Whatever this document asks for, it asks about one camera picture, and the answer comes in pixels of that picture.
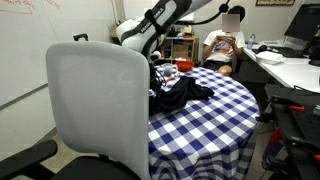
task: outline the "picture frame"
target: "picture frame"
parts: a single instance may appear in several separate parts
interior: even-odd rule
[[[256,6],[292,6],[295,0],[257,0]]]

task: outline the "person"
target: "person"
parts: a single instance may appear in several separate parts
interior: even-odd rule
[[[238,14],[241,22],[245,17],[245,9],[242,6],[234,6],[227,14]],[[240,31],[240,22],[228,21],[228,23],[226,23],[229,25],[230,23],[234,23],[233,25],[231,24],[231,26],[234,27],[238,25],[238,30],[223,32],[222,30],[225,29],[232,30],[232,28],[225,28],[223,24],[222,30],[213,31],[208,35],[204,41],[202,53],[202,58],[205,60],[203,67],[212,69],[225,76],[231,75],[231,58],[233,55],[240,57],[243,54],[243,47],[245,46],[244,36]]]

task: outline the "gingham tablecloth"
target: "gingham tablecloth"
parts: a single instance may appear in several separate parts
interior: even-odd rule
[[[255,98],[240,83],[208,69],[194,67],[183,75],[195,78],[215,95],[209,101],[188,101],[183,109],[150,117],[152,179],[243,179],[254,148],[247,142],[259,115]]]

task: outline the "whiteboard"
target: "whiteboard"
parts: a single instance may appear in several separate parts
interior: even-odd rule
[[[0,0],[0,107],[47,83],[45,54],[54,43],[109,41],[110,0]]]
[[[136,19],[144,16],[144,13],[153,8],[159,0],[123,0],[126,19]],[[179,21],[194,21],[194,13],[181,18]]]

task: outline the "computer monitor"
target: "computer monitor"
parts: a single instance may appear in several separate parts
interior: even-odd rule
[[[320,3],[303,4],[285,35],[310,42],[317,33],[318,25],[320,25]]]

